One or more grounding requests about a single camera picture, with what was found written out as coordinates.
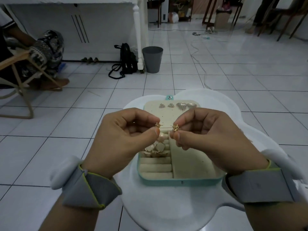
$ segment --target white piano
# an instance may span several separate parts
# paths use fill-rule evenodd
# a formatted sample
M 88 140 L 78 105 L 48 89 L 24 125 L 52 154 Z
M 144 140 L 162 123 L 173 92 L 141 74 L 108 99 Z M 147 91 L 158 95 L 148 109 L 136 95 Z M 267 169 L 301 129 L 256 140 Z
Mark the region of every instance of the white piano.
M 21 28 L 34 38 L 46 30 L 62 33 L 64 60 L 84 57 L 119 61 L 114 45 L 128 43 L 144 69 L 148 46 L 147 0 L 0 0 Z

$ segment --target white table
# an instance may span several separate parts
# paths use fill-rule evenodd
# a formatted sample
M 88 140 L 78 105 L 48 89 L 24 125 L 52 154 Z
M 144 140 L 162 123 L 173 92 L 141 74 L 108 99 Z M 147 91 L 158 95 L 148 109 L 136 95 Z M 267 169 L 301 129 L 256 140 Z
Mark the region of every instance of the white table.
M 119 61 L 120 51 L 113 45 L 127 42 L 137 51 L 138 69 L 144 69 L 141 50 L 148 46 L 147 0 L 0 0 L 0 3 L 6 4 L 19 27 L 34 37 L 48 29 L 61 32 L 65 40 L 64 60 L 97 57 L 100 61 Z
M 125 108 L 143 109 L 150 100 L 164 100 L 162 95 L 148 95 L 131 101 Z M 244 123 L 241 111 L 225 95 L 209 90 L 185 90 L 174 96 L 176 100 L 195 100 L 201 107 L 226 112 L 259 151 L 273 149 L 266 156 L 288 168 L 298 178 L 303 173 L 270 137 Z M 210 187 L 155 187 L 142 184 L 137 173 L 137 156 L 115 180 L 122 188 L 123 205 L 130 217 L 148 231 L 252 231 L 244 207 L 229 196 L 221 184 Z

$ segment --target backpack strap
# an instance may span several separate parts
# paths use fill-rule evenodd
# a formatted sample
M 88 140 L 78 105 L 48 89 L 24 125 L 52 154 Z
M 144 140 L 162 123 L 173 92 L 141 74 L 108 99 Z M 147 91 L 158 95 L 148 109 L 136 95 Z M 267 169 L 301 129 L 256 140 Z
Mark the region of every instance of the backpack strap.
M 124 78 L 125 77 L 125 74 L 123 74 L 122 72 L 120 72 L 120 77 L 112 77 L 112 76 L 110 76 L 111 75 L 111 73 L 113 72 L 113 71 L 119 71 L 120 69 L 121 69 L 121 64 L 114 64 L 112 67 L 111 67 L 111 70 L 110 70 L 110 72 L 108 73 L 108 76 L 110 77 L 110 78 L 113 78 L 113 79 L 120 79 L 120 78 Z

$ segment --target jewelry box lid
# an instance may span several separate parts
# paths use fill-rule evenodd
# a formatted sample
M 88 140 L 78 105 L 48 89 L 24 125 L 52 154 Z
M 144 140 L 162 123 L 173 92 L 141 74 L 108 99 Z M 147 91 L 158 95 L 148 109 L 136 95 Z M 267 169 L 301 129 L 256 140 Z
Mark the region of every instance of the jewelry box lid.
M 152 100 L 144 105 L 144 110 L 160 118 L 160 129 L 171 131 L 175 120 L 189 108 L 200 105 L 194 100 Z

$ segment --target person's right hand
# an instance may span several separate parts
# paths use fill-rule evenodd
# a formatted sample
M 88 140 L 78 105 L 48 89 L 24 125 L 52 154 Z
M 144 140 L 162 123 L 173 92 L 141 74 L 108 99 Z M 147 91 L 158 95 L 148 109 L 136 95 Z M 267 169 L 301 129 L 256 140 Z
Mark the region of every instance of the person's right hand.
M 174 125 L 179 125 L 179 130 L 171 131 L 170 137 L 176 140 L 177 146 L 203 151 L 225 172 L 239 174 L 268 166 L 267 159 L 224 112 L 190 109 Z

